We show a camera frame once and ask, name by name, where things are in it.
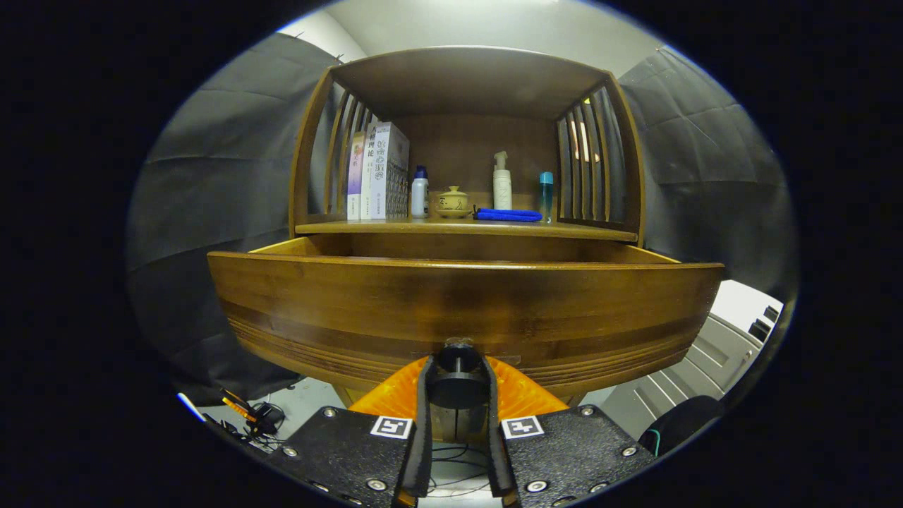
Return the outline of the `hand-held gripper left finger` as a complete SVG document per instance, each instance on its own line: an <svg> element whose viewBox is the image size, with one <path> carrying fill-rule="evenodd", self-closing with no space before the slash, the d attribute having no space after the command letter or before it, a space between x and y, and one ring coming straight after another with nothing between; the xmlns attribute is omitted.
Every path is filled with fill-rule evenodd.
<svg viewBox="0 0 903 508"><path fill-rule="evenodd" d="M430 487L435 360L404 366L357 409L317 409L272 454L275 471L321 495L322 507L416 507Z"/></svg>

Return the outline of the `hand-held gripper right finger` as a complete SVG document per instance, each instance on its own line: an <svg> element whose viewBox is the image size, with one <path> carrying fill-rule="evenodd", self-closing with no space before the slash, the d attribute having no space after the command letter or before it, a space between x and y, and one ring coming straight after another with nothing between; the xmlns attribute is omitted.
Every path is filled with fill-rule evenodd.
<svg viewBox="0 0 903 508"><path fill-rule="evenodd" d="M505 507L577 507L656 458L596 405L569 407L486 356L488 479Z"/></svg>

